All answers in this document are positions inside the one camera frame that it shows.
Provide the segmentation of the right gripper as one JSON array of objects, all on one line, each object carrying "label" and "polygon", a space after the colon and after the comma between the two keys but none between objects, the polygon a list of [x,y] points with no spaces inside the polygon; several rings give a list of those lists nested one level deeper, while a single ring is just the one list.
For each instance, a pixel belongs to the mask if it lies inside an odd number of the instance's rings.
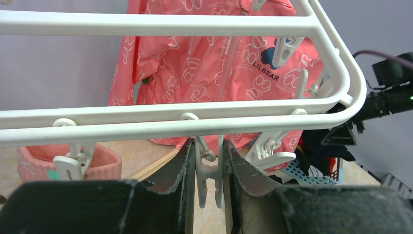
[{"label": "right gripper", "polygon": [[[355,146],[357,145],[356,137],[353,133],[353,127],[356,126],[357,132],[362,134],[365,130],[364,123],[360,113],[362,112],[364,105],[361,107],[359,112],[354,115],[351,119],[342,125],[336,126],[329,130],[327,134],[322,138],[321,144],[327,145],[343,145],[343,146]],[[328,110],[327,114],[334,114],[344,111],[347,107],[338,103],[333,108]]]}]

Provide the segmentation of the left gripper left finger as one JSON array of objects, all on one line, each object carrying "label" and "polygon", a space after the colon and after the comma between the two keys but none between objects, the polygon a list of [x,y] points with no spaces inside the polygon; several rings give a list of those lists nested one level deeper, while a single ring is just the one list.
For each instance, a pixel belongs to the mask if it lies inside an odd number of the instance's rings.
[{"label": "left gripper left finger", "polygon": [[145,180],[24,183],[0,212],[3,234],[190,234],[195,144]]}]

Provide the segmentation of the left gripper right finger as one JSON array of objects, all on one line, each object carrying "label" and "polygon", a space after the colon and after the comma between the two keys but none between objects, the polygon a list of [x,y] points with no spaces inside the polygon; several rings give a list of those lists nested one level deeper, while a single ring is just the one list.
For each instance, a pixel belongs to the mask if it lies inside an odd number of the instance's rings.
[{"label": "left gripper right finger", "polygon": [[372,186],[281,185],[223,141],[229,234],[410,234],[413,208],[397,192]]}]

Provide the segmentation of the pink sock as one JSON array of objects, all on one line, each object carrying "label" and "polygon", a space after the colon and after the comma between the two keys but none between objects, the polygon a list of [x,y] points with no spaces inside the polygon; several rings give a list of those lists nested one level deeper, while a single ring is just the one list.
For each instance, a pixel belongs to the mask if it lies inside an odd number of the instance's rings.
[{"label": "pink sock", "polygon": [[120,179],[121,157],[96,144],[79,152],[75,145],[40,145],[17,148],[17,169],[22,182],[35,180]]}]

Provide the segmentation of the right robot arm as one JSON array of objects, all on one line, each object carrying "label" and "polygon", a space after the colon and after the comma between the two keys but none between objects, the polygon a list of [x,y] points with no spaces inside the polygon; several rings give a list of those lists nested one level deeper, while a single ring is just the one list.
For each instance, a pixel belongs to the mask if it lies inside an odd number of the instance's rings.
[{"label": "right robot arm", "polygon": [[367,94],[360,111],[344,124],[329,130],[321,140],[322,145],[356,145],[353,127],[362,134],[366,120],[413,109],[413,53],[392,56],[380,51],[359,50],[353,54],[353,57],[359,55],[384,58],[383,61],[372,64],[378,87],[372,87],[366,81],[371,91]]}]

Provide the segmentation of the white plastic sock hanger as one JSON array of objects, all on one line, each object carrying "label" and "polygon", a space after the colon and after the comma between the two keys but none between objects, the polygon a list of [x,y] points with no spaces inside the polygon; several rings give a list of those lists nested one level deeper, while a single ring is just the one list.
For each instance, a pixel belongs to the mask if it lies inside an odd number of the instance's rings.
[{"label": "white plastic sock hanger", "polygon": [[131,0],[125,14],[2,10],[3,35],[121,36],[108,107],[2,111],[0,144],[22,182],[119,179],[103,141],[195,139],[223,202],[224,139],[255,144],[258,170],[295,159],[303,130],[341,125],[363,106],[364,75],[316,0]]}]

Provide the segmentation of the light blue plastic basket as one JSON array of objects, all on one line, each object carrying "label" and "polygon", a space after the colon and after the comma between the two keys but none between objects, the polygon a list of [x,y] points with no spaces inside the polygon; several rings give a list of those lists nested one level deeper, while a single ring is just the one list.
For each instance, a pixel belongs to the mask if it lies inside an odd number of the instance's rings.
[{"label": "light blue plastic basket", "polygon": [[322,173],[306,175],[299,167],[297,159],[290,161],[288,166],[281,169],[281,172],[295,179],[301,185],[337,185],[343,180],[343,159],[339,158],[333,167],[331,174],[323,176]]}]

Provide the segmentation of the pink printed shirt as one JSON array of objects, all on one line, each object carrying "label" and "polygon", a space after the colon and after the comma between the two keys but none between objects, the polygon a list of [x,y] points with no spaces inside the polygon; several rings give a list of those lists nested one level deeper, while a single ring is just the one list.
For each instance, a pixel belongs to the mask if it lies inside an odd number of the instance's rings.
[{"label": "pink printed shirt", "polygon": [[[289,0],[129,0],[128,14],[294,16]],[[122,37],[109,106],[293,99],[300,72],[307,87],[324,66],[309,38],[286,64],[273,64],[276,36]],[[133,86],[142,82],[137,100]]]}]

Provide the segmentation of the wooden frame post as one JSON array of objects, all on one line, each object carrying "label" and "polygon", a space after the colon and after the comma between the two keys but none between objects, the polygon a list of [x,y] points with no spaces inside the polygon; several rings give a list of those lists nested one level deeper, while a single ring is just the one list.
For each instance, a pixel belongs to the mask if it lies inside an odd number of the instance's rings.
[{"label": "wooden frame post", "polygon": [[173,148],[169,152],[167,152],[165,155],[157,159],[155,162],[152,164],[146,166],[136,174],[132,175],[130,179],[136,179],[138,181],[142,181],[146,178],[148,178],[150,175],[154,174],[156,171],[158,171],[161,167],[163,167],[165,164],[167,164],[171,159],[173,159],[177,154],[178,154],[178,149]]}]

